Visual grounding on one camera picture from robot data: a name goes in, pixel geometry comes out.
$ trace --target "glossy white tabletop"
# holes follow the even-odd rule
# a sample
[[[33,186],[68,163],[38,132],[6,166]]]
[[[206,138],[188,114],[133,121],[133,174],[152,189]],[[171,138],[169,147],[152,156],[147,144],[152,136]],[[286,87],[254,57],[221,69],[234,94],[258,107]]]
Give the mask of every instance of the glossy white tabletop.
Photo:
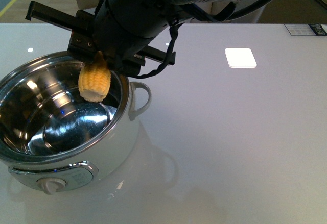
[[[70,32],[0,24],[0,36],[2,78],[66,50]],[[230,68],[230,47],[251,48],[258,66]],[[176,64],[143,80],[153,100],[123,165],[45,195],[1,163],[0,223],[327,223],[326,47],[284,25],[182,26]]]

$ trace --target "white pot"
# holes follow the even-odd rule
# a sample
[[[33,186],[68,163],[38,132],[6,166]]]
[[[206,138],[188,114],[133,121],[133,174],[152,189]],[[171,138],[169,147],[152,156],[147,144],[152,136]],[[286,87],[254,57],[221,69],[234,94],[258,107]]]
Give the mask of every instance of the white pot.
[[[0,159],[20,182],[47,194],[115,170],[133,149],[138,115],[151,103],[147,85],[114,72],[108,99],[84,101],[76,90],[82,65],[66,52],[55,53],[0,81]],[[148,100],[135,110],[137,88]]]

